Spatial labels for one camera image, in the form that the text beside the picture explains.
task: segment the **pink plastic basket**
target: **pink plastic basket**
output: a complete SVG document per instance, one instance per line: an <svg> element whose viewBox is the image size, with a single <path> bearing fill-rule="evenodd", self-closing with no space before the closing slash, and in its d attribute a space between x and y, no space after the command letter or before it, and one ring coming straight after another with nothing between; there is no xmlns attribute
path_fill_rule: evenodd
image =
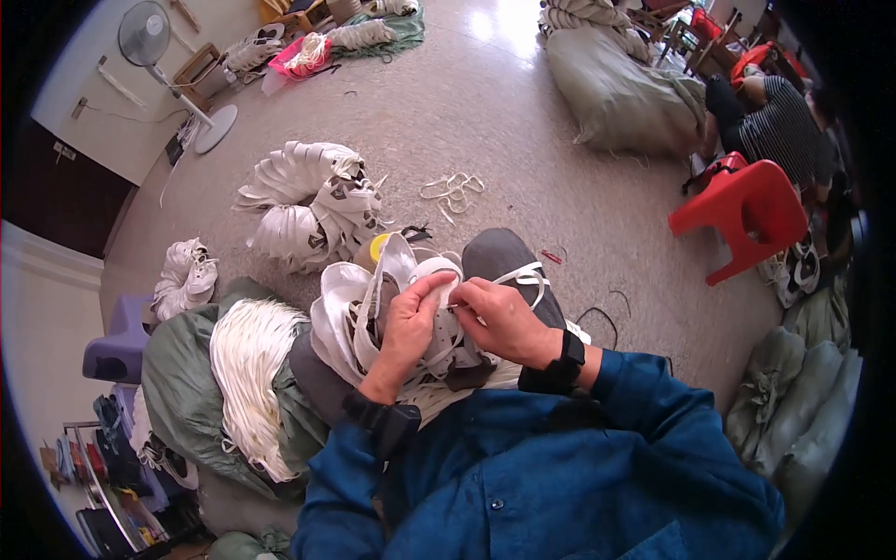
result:
<svg viewBox="0 0 896 560"><path fill-rule="evenodd" d="M305 37L299 37L291 45L284 48L278 55L276 55L269 63L268 66L277 71L277 73L281 73L288 78L294 79L302 79L311 75L315 70L320 69L321 66L325 65L327 61L330 60L330 40L327 39L323 42L323 59L316 64L311 65L300 65L295 68L287 68L285 64L292 60L292 58L302 50L302 41L305 40Z"/></svg>

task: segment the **red plastic stool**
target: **red plastic stool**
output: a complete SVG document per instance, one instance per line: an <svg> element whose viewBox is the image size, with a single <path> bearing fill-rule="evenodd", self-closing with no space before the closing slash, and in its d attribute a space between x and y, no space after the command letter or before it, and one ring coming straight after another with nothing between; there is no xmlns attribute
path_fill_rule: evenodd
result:
<svg viewBox="0 0 896 560"><path fill-rule="evenodd" d="M809 222L799 194L775 162L762 159L747 165L743 156L732 151L704 173L711 174L709 185L669 214L668 222L675 237L694 228L713 226L725 238L731 248L731 262L706 277L710 286L806 236Z"/></svg>

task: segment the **wall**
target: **wall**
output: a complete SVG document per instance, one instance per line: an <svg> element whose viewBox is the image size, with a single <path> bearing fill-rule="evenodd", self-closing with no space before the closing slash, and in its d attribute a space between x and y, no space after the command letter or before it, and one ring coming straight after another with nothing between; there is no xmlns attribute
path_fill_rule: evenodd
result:
<svg viewBox="0 0 896 560"><path fill-rule="evenodd" d="M753 32L756 23L759 23L766 5L768 0L713 0L706 3L706 11L716 22L724 25L734 8L740 10L744 17L735 27L735 33L745 38Z"/></svg>
<svg viewBox="0 0 896 560"><path fill-rule="evenodd" d="M117 32L125 12L139 0L100 0L70 39L38 95L31 116L76 150L141 185L165 144L185 120L179 113L161 123L138 123L107 113L141 121L156 121L183 108L170 92L143 68L129 64L118 50ZM168 12L174 30L192 47L211 42L223 51L261 25L258 0L185 0L202 28L197 33L168 2L159 2ZM172 36L159 68L173 76L192 52ZM102 56L104 68L147 104L146 110L107 83L96 70ZM74 119L78 100L90 107Z"/></svg>
<svg viewBox="0 0 896 560"><path fill-rule="evenodd" d="M39 447L54 445L63 422L97 419L92 403L111 383L81 375L84 347L103 336L99 312L102 261L3 222L3 356L8 387L47 491L82 542L75 512L88 506L80 488L50 486Z"/></svg>

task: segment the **electric fan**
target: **electric fan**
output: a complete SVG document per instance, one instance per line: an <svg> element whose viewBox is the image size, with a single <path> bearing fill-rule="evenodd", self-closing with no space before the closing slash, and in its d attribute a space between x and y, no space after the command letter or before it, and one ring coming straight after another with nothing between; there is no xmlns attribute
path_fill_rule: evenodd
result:
<svg viewBox="0 0 896 560"><path fill-rule="evenodd" d="M135 4L125 13L118 26L118 48L122 56L132 65L146 68L157 82L167 86L174 96L183 101L187 108L202 121L196 135L195 147L198 153L205 153L224 138L237 120L237 106L227 105L209 118L190 99L187 99L175 84L168 81L156 63L168 49L171 40L171 25L168 14L157 3L147 0Z"/></svg>

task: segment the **blue shirt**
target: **blue shirt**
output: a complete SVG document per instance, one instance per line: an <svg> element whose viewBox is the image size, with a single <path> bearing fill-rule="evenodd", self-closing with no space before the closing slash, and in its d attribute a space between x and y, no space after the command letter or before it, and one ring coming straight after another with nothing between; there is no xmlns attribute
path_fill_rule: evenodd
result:
<svg viewBox="0 0 896 560"><path fill-rule="evenodd" d="M569 399L475 391L386 475L370 435L337 425L309 462L294 557L768 556L781 496L740 464L711 392L673 379L663 358L604 350L591 396L621 429L547 432ZM390 538L371 505L385 479L409 508Z"/></svg>

